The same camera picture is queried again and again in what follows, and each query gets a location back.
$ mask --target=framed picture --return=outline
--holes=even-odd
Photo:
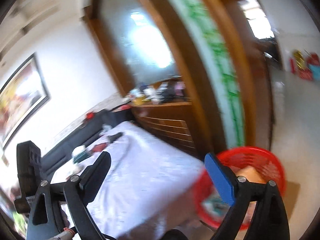
[[[49,94],[33,54],[0,90],[0,141],[3,149],[28,118],[48,100]]]

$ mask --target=white bedsheet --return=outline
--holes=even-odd
[[[190,187],[203,163],[129,122],[108,131],[88,150],[118,132],[124,135],[104,150],[111,155],[110,171],[87,208],[102,233],[117,239],[157,240],[193,216]],[[91,165],[99,155],[81,164]],[[67,171],[66,166],[59,168],[51,183],[65,181]],[[73,224],[66,205],[63,209]]]

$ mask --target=white wall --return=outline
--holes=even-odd
[[[87,110],[117,92],[84,23],[69,19],[48,30],[50,19],[32,29],[5,55],[2,86],[19,65],[36,53],[51,99],[19,130],[5,150],[16,170],[17,143],[31,140],[42,151],[52,138]]]
[[[320,33],[299,0],[259,0],[275,29],[284,69],[290,71],[289,58],[295,49],[320,55]]]

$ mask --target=floor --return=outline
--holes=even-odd
[[[320,82],[310,82],[270,68],[276,124],[272,152],[284,166],[283,198],[291,240],[298,240],[320,207]],[[195,240],[213,233],[200,227]],[[238,233],[242,240],[245,231]]]

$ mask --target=black mount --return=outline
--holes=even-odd
[[[232,185],[235,196],[235,203],[211,240],[234,240],[251,201],[257,204],[244,240],[290,240],[288,218],[276,183],[252,183],[245,177],[236,177],[214,154],[210,157]]]
[[[81,176],[75,175],[67,182],[56,184],[42,181],[31,207],[26,240],[46,240],[63,231],[60,201],[67,202],[82,240],[105,240],[86,206],[94,200],[110,166],[110,154],[102,152]]]

